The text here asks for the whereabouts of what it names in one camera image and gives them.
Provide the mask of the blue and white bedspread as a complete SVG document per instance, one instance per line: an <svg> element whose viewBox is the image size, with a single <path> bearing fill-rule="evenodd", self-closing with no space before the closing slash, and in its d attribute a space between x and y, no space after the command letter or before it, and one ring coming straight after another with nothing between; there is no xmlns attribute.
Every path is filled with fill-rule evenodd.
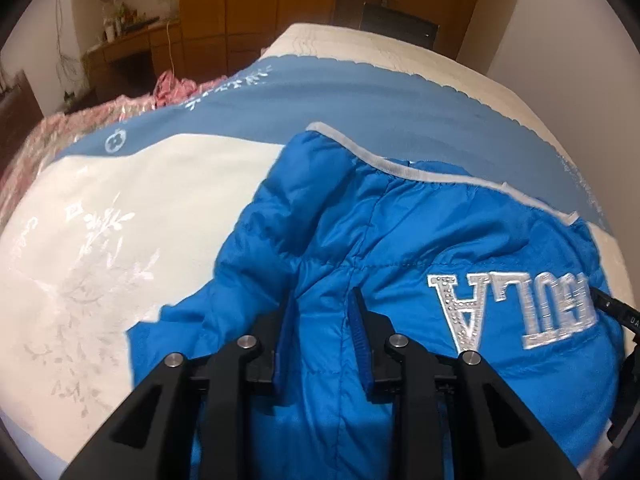
<svg viewBox="0 0 640 480"><path fill-rule="evenodd" d="M605 290L634 296L587 182L516 94L411 44L297 24L201 96L73 143L4 228L1 418L40 477L58 478L140 380L129 331L212 279L285 145L315 125L576 214Z"/></svg>

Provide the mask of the wooden desk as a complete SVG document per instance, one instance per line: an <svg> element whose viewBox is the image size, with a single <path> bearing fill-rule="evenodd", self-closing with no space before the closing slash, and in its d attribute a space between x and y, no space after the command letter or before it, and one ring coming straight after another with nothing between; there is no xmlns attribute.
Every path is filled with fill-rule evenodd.
<svg viewBox="0 0 640 480"><path fill-rule="evenodd" d="M155 23L89 49L82 65L99 103L151 93L166 70L186 76L180 23Z"/></svg>

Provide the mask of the black chair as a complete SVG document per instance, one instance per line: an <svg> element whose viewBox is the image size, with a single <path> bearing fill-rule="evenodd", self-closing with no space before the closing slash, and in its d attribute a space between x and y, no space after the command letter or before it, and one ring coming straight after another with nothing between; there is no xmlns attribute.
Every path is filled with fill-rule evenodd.
<svg viewBox="0 0 640 480"><path fill-rule="evenodd" d="M433 50L438 25L385 6L365 3L359 29Z"/></svg>

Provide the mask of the blue puffer jacket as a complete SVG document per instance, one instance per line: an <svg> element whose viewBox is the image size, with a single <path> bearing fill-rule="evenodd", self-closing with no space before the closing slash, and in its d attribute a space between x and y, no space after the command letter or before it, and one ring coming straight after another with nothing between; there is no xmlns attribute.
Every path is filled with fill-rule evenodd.
<svg viewBox="0 0 640 480"><path fill-rule="evenodd" d="M427 350L480 352L574 464L608 423L624 355L597 312L599 247L576 214L462 169L388 160L315 125L285 145L221 247L212 279L128 333L134 378L206 356L283 298L294 307L283 400L254 409L263 479L381 479L392 410L368 402L349 296Z"/></svg>

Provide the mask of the pink floral quilt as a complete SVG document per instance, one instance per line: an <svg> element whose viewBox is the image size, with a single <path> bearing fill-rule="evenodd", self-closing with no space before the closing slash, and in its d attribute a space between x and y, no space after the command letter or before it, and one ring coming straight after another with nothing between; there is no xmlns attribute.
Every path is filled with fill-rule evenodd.
<svg viewBox="0 0 640 480"><path fill-rule="evenodd" d="M54 156L73 143L101 128L116 125L168 105L181 104L222 84L224 76L202 84L177 78L166 70L154 90L143 96L118 96L103 104L70 114L61 112L42 118L1 169L1 224L5 226L40 172Z"/></svg>

